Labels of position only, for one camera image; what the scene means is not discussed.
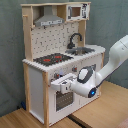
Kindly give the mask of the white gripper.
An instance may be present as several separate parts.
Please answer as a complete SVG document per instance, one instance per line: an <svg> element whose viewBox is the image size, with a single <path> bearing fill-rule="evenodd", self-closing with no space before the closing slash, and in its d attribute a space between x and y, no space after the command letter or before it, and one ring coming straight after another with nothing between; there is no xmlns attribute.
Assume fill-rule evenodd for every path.
<svg viewBox="0 0 128 128"><path fill-rule="evenodd" d="M77 76L73 73L69 73L67 75L64 75L63 77L60 77L59 79L56 79L51 82L51 87L61 92L62 94L68 93L70 91L71 83L77 78Z"/></svg>

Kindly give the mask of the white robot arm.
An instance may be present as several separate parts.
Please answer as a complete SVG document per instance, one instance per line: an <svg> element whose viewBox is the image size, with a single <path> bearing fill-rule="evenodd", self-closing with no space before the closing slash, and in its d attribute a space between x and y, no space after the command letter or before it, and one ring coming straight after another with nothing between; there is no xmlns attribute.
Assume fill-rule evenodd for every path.
<svg viewBox="0 0 128 128"><path fill-rule="evenodd" d="M83 67L78 75L69 73L51 82L51 87L62 94L75 92L91 98L96 94L102 81L113 73L125 60L128 59L128 35L117 41L109 51L108 63L98 72L93 66Z"/></svg>

